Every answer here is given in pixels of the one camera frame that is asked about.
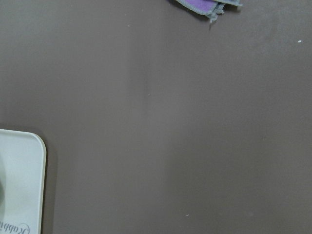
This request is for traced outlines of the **folded grey cloth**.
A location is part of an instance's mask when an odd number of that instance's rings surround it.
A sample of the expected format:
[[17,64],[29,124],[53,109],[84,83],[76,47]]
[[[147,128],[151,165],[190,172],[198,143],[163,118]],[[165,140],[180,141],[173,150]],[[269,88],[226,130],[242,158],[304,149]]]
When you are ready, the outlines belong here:
[[215,21],[218,15],[224,13],[225,5],[243,6],[240,0],[177,0],[177,2],[198,15],[206,16],[211,21]]

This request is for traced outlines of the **cream rabbit serving tray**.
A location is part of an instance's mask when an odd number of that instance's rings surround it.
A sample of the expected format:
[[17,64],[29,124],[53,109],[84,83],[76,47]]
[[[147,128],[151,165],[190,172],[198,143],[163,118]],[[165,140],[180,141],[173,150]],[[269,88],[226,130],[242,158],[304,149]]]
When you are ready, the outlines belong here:
[[0,131],[0,232],[41,232],[46,147],[34,133]]

